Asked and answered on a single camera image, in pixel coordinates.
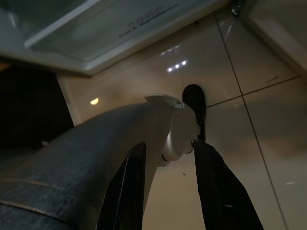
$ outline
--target led light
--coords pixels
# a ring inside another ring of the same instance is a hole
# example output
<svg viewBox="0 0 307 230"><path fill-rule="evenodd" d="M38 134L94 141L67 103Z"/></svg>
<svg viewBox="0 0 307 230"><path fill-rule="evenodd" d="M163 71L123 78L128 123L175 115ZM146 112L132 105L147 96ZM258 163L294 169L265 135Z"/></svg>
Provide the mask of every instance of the led light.
<svg viewBox="0 0 307 230"><path fill-rule="evenodd" d="M99 102L98 98L95 98L94 100L92 100L90 103L91 105L96 105Z"/></svg>

